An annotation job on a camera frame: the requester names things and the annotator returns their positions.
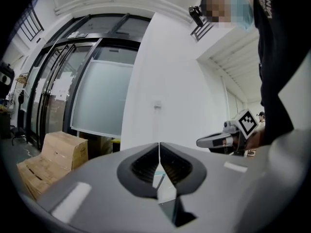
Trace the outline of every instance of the handheld device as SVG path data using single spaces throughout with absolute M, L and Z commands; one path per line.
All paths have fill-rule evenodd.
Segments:
M 245 149 L 246 140 L 257 128 L 258 123 L 252 113 L 248 110 L 242 110 L 232 120 L 224 123 L 222 132 L 202 137 L 196 141 L 196 145 L 201 148 L 208 148 L 211 152 L 220 152 L 230 154 L 235 151 Z M 238 139 L 238 144 L 234 144 L 234 137 Z

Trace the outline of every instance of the gray surface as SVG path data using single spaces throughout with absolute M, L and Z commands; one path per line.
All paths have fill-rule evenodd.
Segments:
M 14 146 L 12 146 L 12 139 L 0 140 L 0 156 L 17 191 L 29 194 L 20 178 L 16 166 L 17 163 L 37 156 L 38 154 L 40 152 L 34 146 L 26 143 L 25 138 L 14 139 Z
M 284 209 L 297 192 L 310 161 L 310 131 L 293 132 L 273 145 L 259 148 L 254 159 L 178 149 L 199 159 L 207 177 L 193 194 L 181 197 L 185 211 L 197 219 L 175 228 L 156 200 L 137 198 L 118 181 L 117 167 L 144 146 L 87 162 L 57 182 L 38 203 L 48 211 L 62 201 L 77 182 L 92 190 L 69 223 L 88 232 L 255 232 Z M 226 162 L 248 167 L 239 172 Z

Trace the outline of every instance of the black shirt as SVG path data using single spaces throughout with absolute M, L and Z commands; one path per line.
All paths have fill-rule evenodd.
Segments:
M 265 145 L 293 130 L 278 94 L 311 48 L 308 1 L 254 0 L 255 26 L 259 30 L 261 103 L 266 119 Z

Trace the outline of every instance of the black chair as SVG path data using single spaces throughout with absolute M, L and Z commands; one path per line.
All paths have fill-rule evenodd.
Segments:
M 21 104 L 23 104 L 24 102 L 24 94 L 23 91 L 22 93 L 19 95 L 18 97 L 18 101 L 19 101 L 19 106 Z M 14 127 L 11 129 L 12 134 L 14 135 L 13 139 L 12 139 L 12 146 L 14 146 L 14 139 L 16 138 L 25 138 L 27 141 L 27 138 L 25 136 L 26 132 L 23 129 L 23 124 L 24 124 L 24 111 L 22 110 L 18 110 L 18 115 L 17 115 L 17 127 Z

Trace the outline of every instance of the chair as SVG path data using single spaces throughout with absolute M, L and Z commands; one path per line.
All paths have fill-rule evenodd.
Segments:
M 12 139 L 12 146 L 14 146 L 14 139 L 16 138 L 25 138 L 27 141 L 27 138 L 25 136 L 25 131 L 22 128 L 24 121 L 24 111 L 19 110 L 17 115 L 17 127 L 14 127 L 11 129 L 12 134 L 14 135 Z

